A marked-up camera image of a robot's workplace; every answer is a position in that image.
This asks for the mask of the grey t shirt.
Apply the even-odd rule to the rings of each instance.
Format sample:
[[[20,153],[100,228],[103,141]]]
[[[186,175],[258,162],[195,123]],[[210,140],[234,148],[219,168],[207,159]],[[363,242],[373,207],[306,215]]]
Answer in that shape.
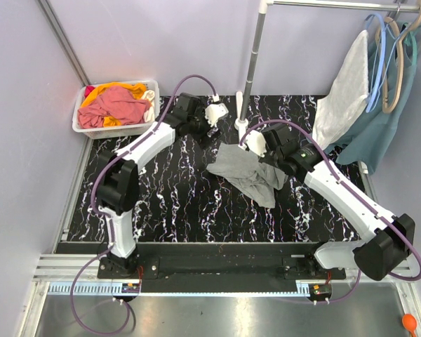
[[[238,145],[221,143],[215,161],[206,167],[209,173],[223,177],[259,206],[273,209],[275,190],[281,190],[288,176],[278,168],[260,163],[258,157]]]

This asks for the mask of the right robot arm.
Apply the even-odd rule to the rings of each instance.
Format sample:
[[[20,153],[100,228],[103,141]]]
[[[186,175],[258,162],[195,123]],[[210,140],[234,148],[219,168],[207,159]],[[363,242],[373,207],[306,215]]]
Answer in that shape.
[[[380,281],[411,254],[415,222],[395,216],[357,188],[309,143],[301,146],[285,125],[276,124],[247,136],[246,144],[261,162],[282,170],[320,194],[345,217],[360,237],[355,242],[327,242],[313,253],[324,269],[358,268]]]

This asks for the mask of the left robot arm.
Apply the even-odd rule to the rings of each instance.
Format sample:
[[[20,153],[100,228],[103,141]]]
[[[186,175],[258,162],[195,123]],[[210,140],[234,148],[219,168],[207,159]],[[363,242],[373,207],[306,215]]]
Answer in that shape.
[[[146,164],[184,136],[206,143],[217,134],[217,123],[228,114],[217,96],[206,104],[197,96],[181,93],[173,109],[159,116],[138,139],[102,155],[91,206],[105,217],[109,255],[126,260],[135,251],[132,210],[139,199],[139,173]]]

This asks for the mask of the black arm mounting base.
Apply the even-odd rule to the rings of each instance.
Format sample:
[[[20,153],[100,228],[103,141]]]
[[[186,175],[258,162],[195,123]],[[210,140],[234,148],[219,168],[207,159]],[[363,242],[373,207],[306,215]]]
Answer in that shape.
[[[142,278],[142,293],[186,296],[298,293],[298,281],[346,278],[311,257],[313,243],[140,243],[125,263],[105,257],[100,279]]]

